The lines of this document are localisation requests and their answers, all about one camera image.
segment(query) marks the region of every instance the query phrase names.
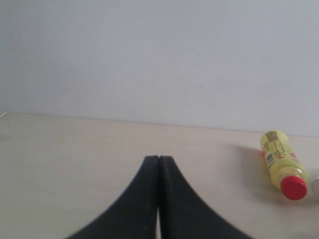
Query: yellow bottle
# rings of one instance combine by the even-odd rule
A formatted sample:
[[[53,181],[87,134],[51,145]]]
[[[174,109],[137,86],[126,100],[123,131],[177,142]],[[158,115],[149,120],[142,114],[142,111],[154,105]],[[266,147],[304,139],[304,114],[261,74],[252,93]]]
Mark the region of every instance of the yellow bottle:
[[[308,175],[300,164],[285,133],[271,130],[260,140],[273,184],[291,200],[307,194]]]

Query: beige tabletop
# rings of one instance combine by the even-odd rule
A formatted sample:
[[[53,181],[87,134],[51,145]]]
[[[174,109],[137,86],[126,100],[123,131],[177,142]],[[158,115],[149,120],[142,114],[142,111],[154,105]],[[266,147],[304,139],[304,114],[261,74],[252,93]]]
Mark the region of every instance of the beige tabletop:
[[[261,134],[8,114],[0,119],[0,238],[58,239],[130,183],[146,155],[171,155],[199,196],[255,239],[318,239],[319,200],[286,199],[270,182]],[[319,175],[319,139],[290,137]]]

